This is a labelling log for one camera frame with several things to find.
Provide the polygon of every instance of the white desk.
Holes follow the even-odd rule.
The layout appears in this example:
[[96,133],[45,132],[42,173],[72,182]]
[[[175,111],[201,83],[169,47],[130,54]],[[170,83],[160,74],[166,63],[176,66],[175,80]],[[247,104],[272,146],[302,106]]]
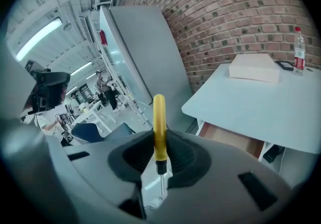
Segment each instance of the white desk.
[[183,113],[251,138],[320,153],[321,71],[280,68],[278,84],[229,78],[221,64],[183,105]]
[[96,120],[94,121],[94,123],[96,122],[100,122],[109,132],[111,132],[112,130],[110,129],[109,126],[106,125],[106,123],[101,119],[101,117],[99,116],[98,112],[96,111],[97,108],[102,105],[101,101],[95,103],[93,105],[93,107],[86,113],[81,114],[73,123],[72,126],[75,126],[77,123],[80,123],[82,121],[84,121],[86,118],[90,117],[91,115],[94,115],[96,117]]

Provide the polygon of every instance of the black rectangular slot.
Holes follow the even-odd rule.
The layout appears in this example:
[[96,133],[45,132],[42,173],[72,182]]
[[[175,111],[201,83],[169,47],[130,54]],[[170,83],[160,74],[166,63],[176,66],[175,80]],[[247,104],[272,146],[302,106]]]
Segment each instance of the black rectangular slot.
[[68,158],[69,158],[70,161],[74,161],[74,160],[86,157],[88,155],[90,155],[90,154],[87,153],[87,152],[80,152],[80,153],[75,153],[75,154],[68,155]]
[[277,197],[252,172],[239,174],[238,178],[261,211],[269,208],[277,201]]

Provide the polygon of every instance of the water bottle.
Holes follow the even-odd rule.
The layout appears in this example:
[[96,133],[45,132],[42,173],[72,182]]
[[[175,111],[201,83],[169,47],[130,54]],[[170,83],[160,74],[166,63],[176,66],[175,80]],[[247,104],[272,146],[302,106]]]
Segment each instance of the water bottle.
[[301,28],[295,27],[294,38],[294,69],[295,74],[302,76],[305,66],[305,44],[301,35]]

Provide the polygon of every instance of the white ceiling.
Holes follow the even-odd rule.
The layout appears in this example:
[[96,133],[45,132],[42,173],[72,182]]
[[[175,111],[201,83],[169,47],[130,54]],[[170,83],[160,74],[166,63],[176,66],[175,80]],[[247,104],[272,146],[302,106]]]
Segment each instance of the white ceiling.
[[[80,23],[83,12],[93,9],[94,0],[17,0],[8,19],[7,43],[16,55],[30,38],[54,18],[63,25],[41,40],[21,61],[37,61],[52,71],[72,73],[91,61],[93,64],[71,76],[68,91],[84,83],[97,69],[105,69],[97,47],[90,43]],[[63,31],[71,23],[69,31]]]

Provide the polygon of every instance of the blue chair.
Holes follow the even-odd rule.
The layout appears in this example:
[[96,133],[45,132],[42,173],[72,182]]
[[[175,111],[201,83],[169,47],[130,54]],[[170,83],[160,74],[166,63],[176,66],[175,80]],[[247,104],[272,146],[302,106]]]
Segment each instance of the blue chair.
[[102,142],[104,140],[119,139],[135,132],[126,124],[122,123],[106,137],[101,137],[96,124],[94,123],[77,123],[71,130],[71,134],[85,140],[89,143]]

